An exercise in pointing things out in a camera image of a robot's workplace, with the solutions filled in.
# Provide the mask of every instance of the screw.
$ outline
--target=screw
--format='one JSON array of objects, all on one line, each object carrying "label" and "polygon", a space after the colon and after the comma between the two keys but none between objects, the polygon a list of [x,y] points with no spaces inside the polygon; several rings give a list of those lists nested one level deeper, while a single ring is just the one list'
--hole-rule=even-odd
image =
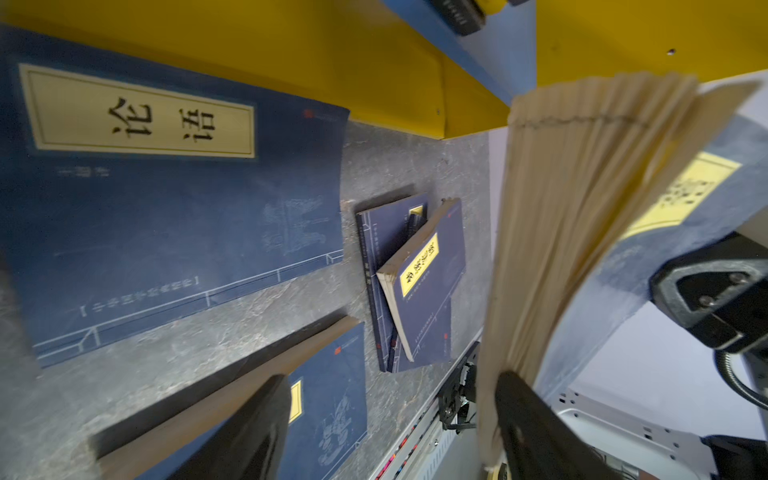
[{"label": "screw", "polygon": [[699,303],[704,306],[712,306],[715,304],[715,299],[709,295],[702,295],[699,297]]},{"label": "screw", "polygon": [[733,282],[733,283],[736,283],[736,284],[738,284],[738,283],[747,283],[747,282],[749,282],[749,281],[750,281],[749,277],[747,277],[746,275],[744,275],[744,274],[743,274],[743,273],[741,273],[741,272],[734,272],[734,273],[731,273],[731,274],[728,276],[728,279],[729,279],[731,282]]}]

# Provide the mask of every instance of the decorative border line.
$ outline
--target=decorative border line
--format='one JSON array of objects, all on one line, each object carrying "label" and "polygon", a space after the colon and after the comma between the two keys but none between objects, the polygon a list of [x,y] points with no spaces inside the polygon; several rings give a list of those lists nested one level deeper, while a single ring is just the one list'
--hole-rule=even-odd
[{"label": "decorative border line", "polygon": [[141,315],[142,313],[147,313],[147,312],[150,312],[152,310],[157,310],[157,309],[163,308],[164,306],[169,306],[169,305],[173,305],[175,303],[183,302],[185,300],[191,300],[191,299],[197,300],[198,298],[203,298],[204,297],[205,300],[206,300],[206,307],[210,307],[210,296],[211,295],[223,292],[224,290],[227,290],[227,289],[229,289],[230,287],[233,287],[233,286],[239,286],[238,284],[242,284],[242,283],[245,283],[245,282],[250,282],[252,280],[259,280],[259,279],[262,279],[262,278],[264,278],[266,276],[273,275],[275,273],[277,274],[277,282],[280,283],[280,282],[282,282],[282,280],[280,279],[280,271],[284,271],[284,270],[287,270],[287,269],[295,267],[295,266],[303,265],[305,263],[311,262],[312,260],[317,260],[319,258],[324,258],[324,257],[326,259],[326,265],[332,265],[337,260],[339,260],[339,259],[344,257],[344,250],[341,249],[341,250],[334,250],[333,252],[323,253],[321,255],[318,255],[317,257],[312,257],[312,258],[308,258],[306,260],[302,260],[300,262],[291,263],[290,265],[282,266],[280,268],[277,268],[275,270],[271,270],[269,272],[259,273],[258,275],[249,276],[247,278],[243,278],[242,280],[237,280],[237,281],[234,281],[232,283],[228,283],[226,285],[217,286],[215,288],[212,288],[212,289],[209,289],[209,290],[205,290],[204,292],[193,293],[192,295],[188,295],[188,296],[182,297],[180,299],[176,299],[176,300],[171,300],[170,302],[162,303],[161,305],[151,306],[151,307],[149,307],[147,309],[139,310],[138,312],[133,312],[133,313],[129,313],[127,315],[119,316],[117,318],[114,318],[114,319],[111,319],[111,320],[107,320],[106,322],[102,322],[102,323],[99,323],[97,325],[89,326],[89,327],[86,327],[84,329],[76,330],[74,332],[66,333],[64,335],[60,335],[60,336],[57,336],[57,337],[52,338],[52,339],[47,339],[47,340],[45,340],[43,342],[36,343],[36,344],[34,344],[32,346],[32,348],[37,348],[39,346],[43,346],[43,345],[46,345],[46,344],[51,343],[51,342],[56,342],[58,340],[65,339],[68,336],[73,336],[73,335],[77,335],[79,333],[84,333],[83,338],[80,340],[80,342],[75,343],[74,345],[68,345],[68,346],[62,347],[60,349],[52,350],[51,352],[46,352],[46,353],[44,353],[42,355],[38,355],[37,358],[38,359],[44,359],[46,357],[53,356],[53,355],[56,355],[58,353],[64,352],[66,350],[75,349],[75,348],[78,349],[78,353],[83,353],[84,352],[83,344],[84,344],[85,340],[88,339],[89,336],[93,336],[94,337],[94,341],[96,342],[96,347],[99,347],[99,346],[102,345],[101,344],[101,339],[99,338],[99,335],[98,335],[98,330],[102,326],[112,325],[112,324],[115,324],[116,322],[120,322],[121,320],[125,320],[125,319],[131,318],[133,316]]}]

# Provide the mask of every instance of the white wall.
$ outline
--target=white wall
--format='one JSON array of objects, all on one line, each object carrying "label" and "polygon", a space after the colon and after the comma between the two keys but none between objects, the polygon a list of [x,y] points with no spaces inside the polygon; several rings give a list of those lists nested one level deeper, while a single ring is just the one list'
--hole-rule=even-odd
[{"label": "white wall", "polygon": [[[739,378],[750,384],[742,362]],[[764,439],[758,408],[715,370],[712,350],[647,303],[614,333],[571,388],[668,428]]]}]

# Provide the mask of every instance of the book spine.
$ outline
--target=book spine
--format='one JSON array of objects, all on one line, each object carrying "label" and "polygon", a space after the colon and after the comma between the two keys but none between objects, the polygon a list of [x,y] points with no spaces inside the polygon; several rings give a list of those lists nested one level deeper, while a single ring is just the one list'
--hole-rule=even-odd
[{"label": "book spine", "polygon": [[397,373],[400,371],[400,355],[398,355],[399,339],[397,329],[392,329],[392,339],[389,341],[389,361],[387,371]]},{"label": "book spine", "polygon": [[360,256],[362,257],[362,269],[366,276],[366,290],[368,291],[368,304],[371,306],[371,321],[373,326],[373,339],[376,341],[376,357],[379,358],[379,369],[382,372],[387,371],[387,362],[384,359],[384,350],[382,348],[388,348],[386,344],[382,346],[381,332],[377,322],[379,321],[379,313],[376,311],[376,300],[373,294],[373,284],[371,283],[371,276],[376,273],[371,273],[370,262],[368,261],[368,247],[367,237],[365,234],[366,222],[363,219],[363,215],[356,215],[357,217],[357,235],[360,239]]}]

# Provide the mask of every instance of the chinese characters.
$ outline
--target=chinese characters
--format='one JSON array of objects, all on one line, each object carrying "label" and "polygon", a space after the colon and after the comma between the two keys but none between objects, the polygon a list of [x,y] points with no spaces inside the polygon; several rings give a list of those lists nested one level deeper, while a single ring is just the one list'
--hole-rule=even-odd
[{"label": "chinese characters", "polygon": [[[112,115],[116,118],[118,118],[121,122],[125,124],[125,134],[128,136],[128,138],[131,138],[131,134],[139,134],[139,135],[152,135],[152,132],[149,128],[147,128],[147,125],[144,125],[142,128],[136,128],[131,122],[136,122],[138,124],[150,124],[152,123],[152,107],[149,105],[139,105],[140,108],[144,109],[144,116],[139,117],[136,114],[136,110],[134,110],[133,105],[128,105],[126,110],[130,112],[130,115],[126,114],[125,116],[122,115],[122,113],[119,110],[122,109],[125,106],[126,100],[122,97],[118,98],[118,104],[114,107],[110,108],[109,115]],[[115,127],[112,129],[112,133],[116,134],[117,132],[121,131],[120,127]]]},{"label": "chinese characters", "polygon": [[[182,128],[189,128],[191,130],[197,129],[196,134],[191,135],[192,140],[197,142],[198,140],[213,140],[214,138],[211,136],[210,131],[216,130],[216,127],[214,127],[214,115],[213,114],[207,114],[205,112],[200,112],[200,110],[187,110],[187,114],[184,115],[184,110],[179,109],[179,113],[181,114],[181,127]],[[205,135],[200,134],[199,132],[201,130],[205,130]],[[189,134],[184,134],[184,139],[186,140],[189,138]]]},{"label": "chinese characters", "polygon": [[[121,124],[112,128],[112,133],[124,131],[128,138],[131,135],[152,135],[152,130],[149,126],[152,123],[152,107],[150,105],[139,105],[135,108],[132,104],[128,104],[128,100],[123,97],[118,97],[117,104],[108,108],[107,112],[112,117],[117,118]],[[181,128],[182,139],[186,140],[191,138],[192,141],[197,143],[198,140],[213,140],[214,136],[211,134],[216,130],[214,126],[214,114],[196,110],[184,110],[179,108],[179,115],[181,116]]]}]

